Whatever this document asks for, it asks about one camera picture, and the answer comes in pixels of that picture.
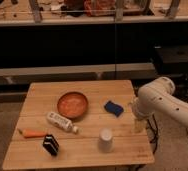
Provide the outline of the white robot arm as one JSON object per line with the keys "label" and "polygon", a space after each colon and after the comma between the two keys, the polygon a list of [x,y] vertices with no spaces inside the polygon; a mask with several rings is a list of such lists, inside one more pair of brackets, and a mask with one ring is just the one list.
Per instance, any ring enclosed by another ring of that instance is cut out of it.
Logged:
{"label": "white robot arm", "polygon": [[143,120],[157,111],[188,128],[188,103],[175,98],[174,91],[175,84],[168,77],[159,77],[141,86],[131,104],[133,114]]}

